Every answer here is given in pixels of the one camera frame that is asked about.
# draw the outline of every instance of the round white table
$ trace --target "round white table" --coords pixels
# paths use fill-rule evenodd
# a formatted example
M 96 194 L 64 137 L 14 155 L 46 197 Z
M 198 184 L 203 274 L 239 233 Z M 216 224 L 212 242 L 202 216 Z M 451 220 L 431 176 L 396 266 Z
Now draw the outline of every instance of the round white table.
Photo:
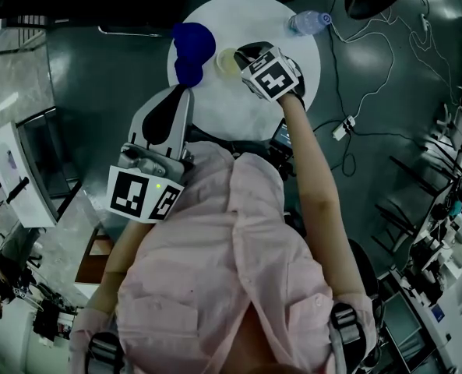
M 203 66 L 203 80 L 192 88 L 196 126 L 225 140 L 265 140 L 273 136 L 284 117 L 279 104 L 260 100 L 239 78 L 224 78 L 215 64 L 215 56 L 225 48 L 257 41 L 269 41 L 298 63 L 305 81 L 303 100 L 309 109 L 319 86 L 319 50 L 314 37 L 297 37 L 288 30 L 286 22 L 294 14 L 276 0 L 211 0 L 185 19 L 206 26 L 217 44 L 215 55 Z M 170 86 L 178 84 L 176 59 L 172 41 L 167 62 Z

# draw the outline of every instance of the person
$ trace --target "person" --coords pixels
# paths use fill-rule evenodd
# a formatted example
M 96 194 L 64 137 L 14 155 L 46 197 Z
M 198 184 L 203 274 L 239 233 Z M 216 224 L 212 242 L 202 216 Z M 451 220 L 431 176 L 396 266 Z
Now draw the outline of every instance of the person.
M 0 251 L 0 319 L 3 305 L 9 304 L 16 296 L 13 288 L 19 285 L 19 278 L 30 258 L 31 250 L 38 238 L 38 230 L 24 228 L 18 224 L 7 237 Z
M 329 325 L 338 302 L 354 308 L 372 350 L 372 305 L 330 168 L 301 101 L 287 93 L 279 102 L 305 240 L 284 223 L 273 166 L 214 143 L 189 145 L 195 168 L 173 210 L 154 226 L 128 222 L 76 317 L 72 372 L 85 372 L 91 339 L 115 327 L 136 372 L 334 372 Z

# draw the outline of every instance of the blue bottle cap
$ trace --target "blue bottle cap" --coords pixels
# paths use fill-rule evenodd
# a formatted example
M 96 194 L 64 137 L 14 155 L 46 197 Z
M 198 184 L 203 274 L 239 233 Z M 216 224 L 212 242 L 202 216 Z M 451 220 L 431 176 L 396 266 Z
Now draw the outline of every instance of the blue bottle cap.
M 331 15 L 328 14 L 327 12 L 322 12 L 319 14 L 319 22 L 321 22 L 322 25 L 328 26 L 331 24 Z

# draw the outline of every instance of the gray tile floor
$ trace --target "gray tile floor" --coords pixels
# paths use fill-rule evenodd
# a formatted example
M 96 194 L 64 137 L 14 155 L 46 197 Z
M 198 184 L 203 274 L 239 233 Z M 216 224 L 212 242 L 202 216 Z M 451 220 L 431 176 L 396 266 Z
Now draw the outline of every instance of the gray tile floor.
M 45 36 L 33 45 L 45 42 Z M 0 51 L 18 47 L 17 30 L 6 30 L 0 36 Z M 21 121 L 54 105 L 51 82 L 48 75 L 46 46 L 24 54 L 0 56 L 0 126 L 9 121 Z M 0 192 L 0 200 L 5 196 Z M 16 215 L 10 206 L 0 209 L 0 245 L 16 223 Z M 73 305 L 83 306 L 85 297 L 73 285 L 76 271 L 97 215 L 83 192 L 72 201 L 56 228 L 48 229 L 34 246 L 43 256 L 37 280 L 61 293 Z

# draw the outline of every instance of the pink shirt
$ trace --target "pink shirt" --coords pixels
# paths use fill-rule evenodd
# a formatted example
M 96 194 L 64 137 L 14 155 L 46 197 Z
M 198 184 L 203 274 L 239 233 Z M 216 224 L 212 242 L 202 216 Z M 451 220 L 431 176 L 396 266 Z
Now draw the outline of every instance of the pink shirt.
M 217 373 L 252 303 L 279 363 L 307 372 L 332 355 L 333 293 L 303 238 L 284 223 L 283 182 L 262 158 L 238 159 L 194 143 L 196 169 L 170 213 L 146 236 L 118 292 L 117 323 L 137 372 Z M 342 295 L 376 344 L 371 301 Z M 71 336 L 82 372 L 91 336 L 107 315 L 84 309 Z

